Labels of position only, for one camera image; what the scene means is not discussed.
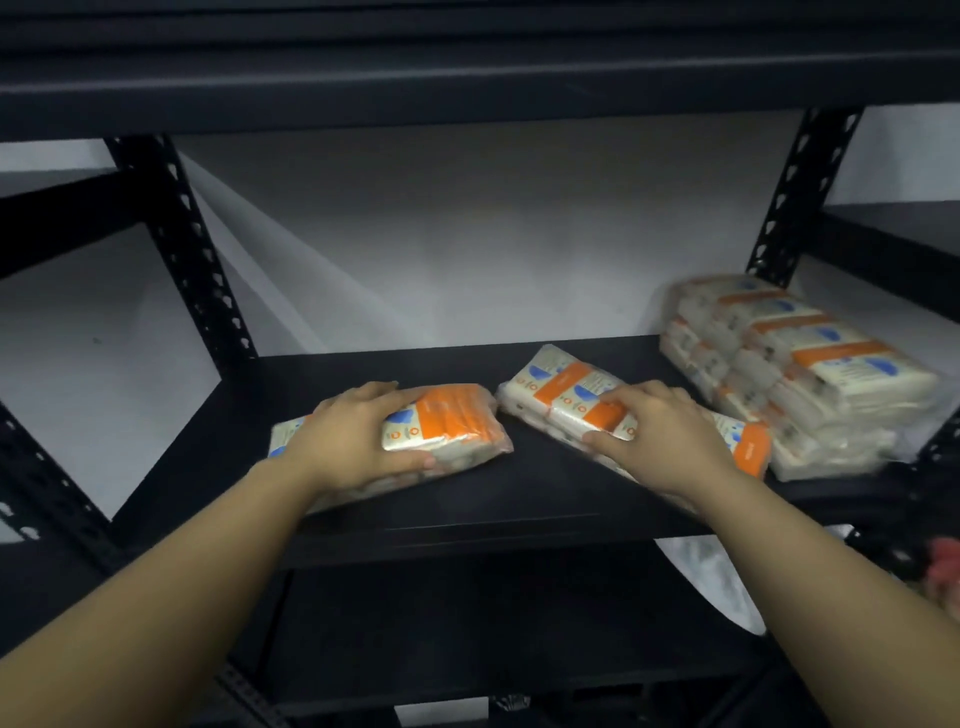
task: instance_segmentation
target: metal shelving unit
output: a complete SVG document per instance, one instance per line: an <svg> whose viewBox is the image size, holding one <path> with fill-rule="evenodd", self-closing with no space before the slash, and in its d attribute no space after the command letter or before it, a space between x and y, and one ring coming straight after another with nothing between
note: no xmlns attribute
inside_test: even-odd
<svg viewBox="0 0 960 728"><path fill-rule="evenodd" d="M21 599L0 605L3 650L224 492L272 424L370 378L493 387L537 346L258 357L168 133L809 107L745 268L786 284L816 255L960 322L957 258L823 210L864 105L960 99L953 3L45 0L8 3L0 20L0 140L101 136L117 164L0 200L20 231L0 276L146 225L222 378L112 522L0 405L0 518L26 539L0 549ZM655 337L563 346L628 379L682 384ZM506 426L509 458L303 522L218 677L233 715L285 726L766 659L768 643L647 543L700 523ZM770 486L908 569L922 536L960 512L943 499L958 435L955 416L912 466ZM360 631L377 640L348 638Z"/></svg>

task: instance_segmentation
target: shelf board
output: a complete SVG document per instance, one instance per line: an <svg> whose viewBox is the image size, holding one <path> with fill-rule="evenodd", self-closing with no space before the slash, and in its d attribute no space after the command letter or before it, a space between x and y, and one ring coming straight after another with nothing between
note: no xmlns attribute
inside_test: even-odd
<svg viewBox="0 0 960 728"><path fill-rule="evenodd" d="M684 386L656 336L557 342L628 381ZM185 522L266 452L271 427L369 379L403 386L512 377L540 344L263 357L222 381L117 513L112 532L133 550ZM283 565L641 541L706 532L649 491L508 416L516 451L480 468L305 519ZM861 525L902 503L896 472L771 487L822 523Z"/></svg>
<svg viewBox="0 0 960 728"><path fill-rule="evenodd" d="M734 675L770 644L653 544L301 570L263 688L288 716Z"/></svg>
<svg viewBox="0 0 960 728"><path fill-rule="evenodd" d="M16 18L0 141L960 98L944 3L635 5Z"/></svg>

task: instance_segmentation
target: orange label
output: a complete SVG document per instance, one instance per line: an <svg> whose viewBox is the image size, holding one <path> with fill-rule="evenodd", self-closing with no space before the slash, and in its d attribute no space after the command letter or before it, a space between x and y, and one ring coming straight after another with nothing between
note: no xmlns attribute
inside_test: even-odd
<svg viewBox="0 0 960 728"><path fill-rule="evenodd" d="M626 416L627 408L619 402L602 401L594 404L593 408L584 415L584 422L612 431Z"/></svg>
<svg viewBox="0 0 960 728"><path fill-rule="evenodd" d="M829 324L833 321L832 316L826 313L819 313L816 316L794 316L790 319L774 319L773 321L759 321L753 324L751 328L757 333L766 333L776 328L809 327L816 324Z"/></svg>
<svg viewBox="0 0 960 728"><path fill-rule="evenodd" d="M743 303L744 301L759 301L760 299L781 299L786 296L786 291L750 291L748 293L733 293L729 296L721 296L717 302L722 305L731 303Z"/></svg>
<svg viewBox="0 0 960 728"><path fill-rule="evenodd" d="M756 423L744 426L740 442L733 449L733 462L744 473L762 477L770 462L770 435L767 428Z"/></svg>
<svg viewBox="0 0 960 728"><path fill-rule="evenodd" d="M490 409L476 384L447 384L428 389L416 404L424 440L471 435L492 439Z"/></svg>
<svg viewBox="0 0 960 728"><path fill-rule="evenodd" d="M821 361L842 359L844 356L865 356L871 353L891 351L892 349L881 341L861 341L856 344L837 344L832 347L793 352L793 360L800 366L809 368Z"/></svg>
<svg viewBox="0 0 960 728"><path fill-rule="evenodd" d="M575 361L567 365L566 369L544 384L534 397L544 404L553 404L553 400L592 371L593 368L588 364L584 364L582 361Z"/></svg>

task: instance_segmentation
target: left hand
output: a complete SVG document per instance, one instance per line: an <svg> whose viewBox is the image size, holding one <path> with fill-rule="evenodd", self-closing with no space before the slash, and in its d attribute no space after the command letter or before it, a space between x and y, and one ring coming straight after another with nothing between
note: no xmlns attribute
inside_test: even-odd
<svg viewBox="0 0 960 728"><path fill-rule="evenodd" d="M380 439L387 416L422 394L423 388L398 390L395 381L348 389L318 404L276 460L303 476L316 495L429 470L437 464L429 452L388 452Z"/></svg>

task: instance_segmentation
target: white wall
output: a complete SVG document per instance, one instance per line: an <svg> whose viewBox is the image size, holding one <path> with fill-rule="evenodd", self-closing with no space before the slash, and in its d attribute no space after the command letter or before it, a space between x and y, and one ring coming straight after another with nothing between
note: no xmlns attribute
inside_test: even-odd
<svg viewBox="0 0 960 728"><path fill-rule="evenodd" d="M831 199L960 199L957 113L871 109ZM799 118L178 143L199 165L190 174L261 353L323 352L655 330L668 281L742 270ZM0 191L101 170L104 154L99 142L0 146ZM894 343L909 334L922 358L960 360L951 334L926 336L934 325L914 314L884 307L871 322L876 292L846 304L854 288L807 263L799 279ZM0 281L0 400L108 514L216 381L141 229Z"/></svg>

